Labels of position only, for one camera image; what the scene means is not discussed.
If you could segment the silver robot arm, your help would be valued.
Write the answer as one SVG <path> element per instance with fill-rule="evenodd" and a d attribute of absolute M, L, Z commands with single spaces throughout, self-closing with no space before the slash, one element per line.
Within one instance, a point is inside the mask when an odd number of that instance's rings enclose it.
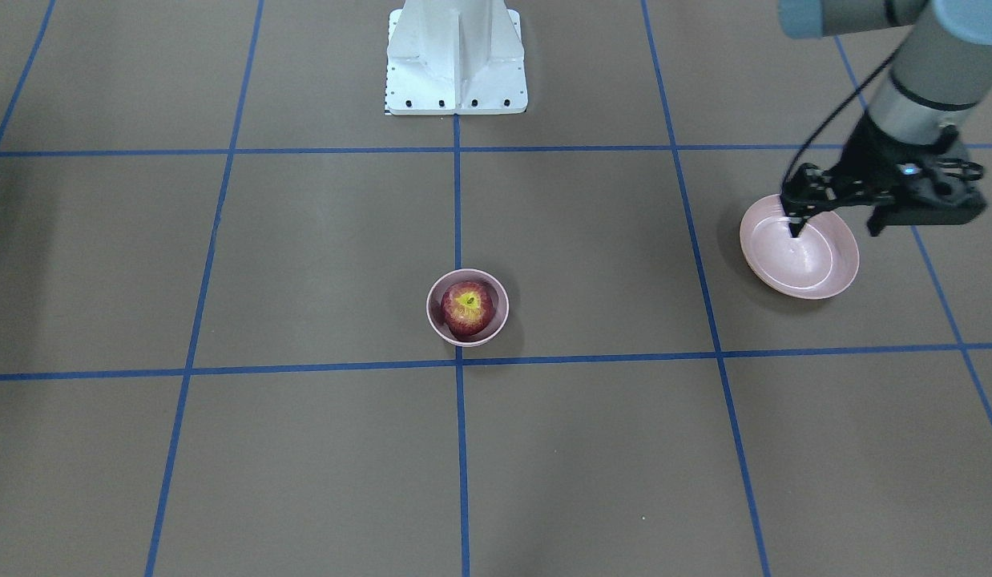
<path fill-rule="evenodd" d="M 907 28 L 862 82 L 881 78 L 841 157 L 823 169 L 790 161 L 780 205 L 790 236 L 845 207 L 871 207 L 870 235 L 890 226 L 965 225 L 986 210 L 986 169 L 962 124 L 992 88 L 992 1 L 780 1 L 790 38 Z"/>

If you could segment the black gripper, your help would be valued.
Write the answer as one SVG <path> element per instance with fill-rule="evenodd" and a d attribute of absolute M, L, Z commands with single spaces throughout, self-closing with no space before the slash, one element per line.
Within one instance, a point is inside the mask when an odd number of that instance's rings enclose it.
<path fill-rule="evenodd" d="M 931 142 L 904 143 L 864 113 L 829 171 L 804 162 L 782 183 L 780 205 L 789 236 L 796 240 L 814 216 L 843 207 L 873 207 L 866 221 L 870 237 L 904 226 L 896 197 L 898 165 L 925 155 L 943 155 L 957 139 L 957 125 L 946 124 Z"/>

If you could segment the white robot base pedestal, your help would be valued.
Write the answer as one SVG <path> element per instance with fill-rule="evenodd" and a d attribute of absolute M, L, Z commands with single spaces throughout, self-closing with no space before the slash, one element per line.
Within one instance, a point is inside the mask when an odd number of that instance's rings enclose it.
<path fill-rule="evenodd" d="M 526 112 L 521 15 L 503 1 L 407 1 L 387 18 L 384 111 L 394 116 Z"/>

